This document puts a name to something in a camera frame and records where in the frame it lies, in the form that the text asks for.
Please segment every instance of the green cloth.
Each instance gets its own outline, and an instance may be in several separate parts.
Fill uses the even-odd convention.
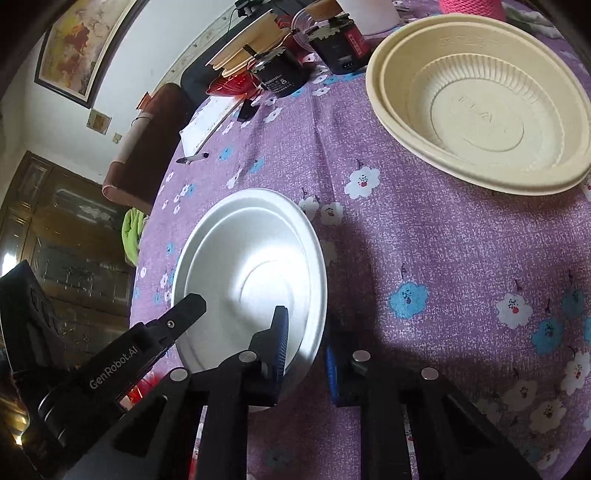
[[[139,238],[144,230],[145,214],[137,208],[132,208],[125,214],[121,238],[123,239],[123,250],[130,262],[138,266]]]

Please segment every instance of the floral tablecloth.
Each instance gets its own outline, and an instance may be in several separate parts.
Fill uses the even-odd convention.
[[[414,15],[436,2],[414,2]],[[562,40],[542,38],[591,78]],[[329,309],[369,331],[373,355],[454,381],[544,479],[591,436],[591,183],[518,197],[465,183],[405,150],[378,122],[365,75],[319,64],[305,87],[228,118],[189,166],[179,145],[141,241],[131,323],[170,308],[183,245],[240,189],[293,199],[315,227]],[[179,366],[173,348],[155,369]],[[322,359],[293,395],[249,419],[258,480],[359,478],[359,414],[334,408]]]

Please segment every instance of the picture frame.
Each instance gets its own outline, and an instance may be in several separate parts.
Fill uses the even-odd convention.
[[[35,83],[92,108],[119,43],[149,0],[78,0],[45,34]]]

